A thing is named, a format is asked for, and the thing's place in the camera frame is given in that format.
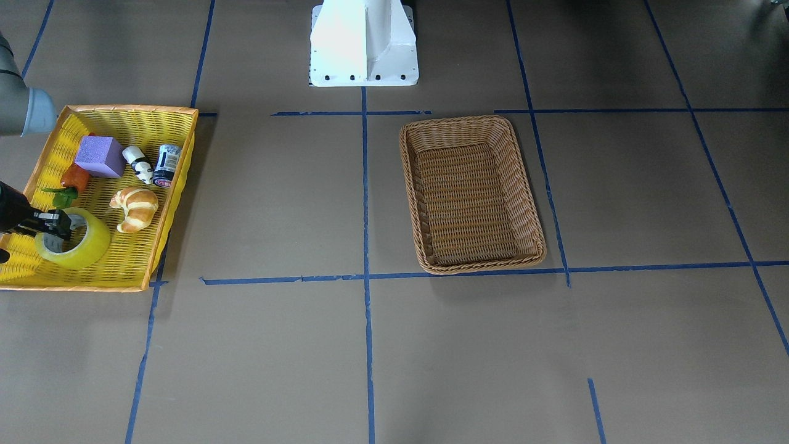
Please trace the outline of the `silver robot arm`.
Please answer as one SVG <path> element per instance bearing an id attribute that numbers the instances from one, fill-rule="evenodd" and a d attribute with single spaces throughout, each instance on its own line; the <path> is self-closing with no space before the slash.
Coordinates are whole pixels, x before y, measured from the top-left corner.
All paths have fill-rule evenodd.
<path id="1" fill-rule="evenodd" d="M 48 134 L 56 124 L 51 97 L 31 88 L 22 78 L 12 47 L 1 36 L 1 135 L 3 137 Z M 71 219 L 63 210 L 37 210 L 28 197 L 2 182 L 1 228 L 4 233 L 25 236 L 71 237 Z"/>

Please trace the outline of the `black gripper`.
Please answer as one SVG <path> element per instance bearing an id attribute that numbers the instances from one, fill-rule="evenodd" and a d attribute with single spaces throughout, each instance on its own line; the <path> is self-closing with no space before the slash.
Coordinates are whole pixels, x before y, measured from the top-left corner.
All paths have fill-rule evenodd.
<path id="1" fill-rule="evenodd" d="M 25 194 L 5 183 L 1 183 L 1 231 L 31 232 L 70 240 L 71 218 L 63 210 L 40 212 L 33 210 Z"/>

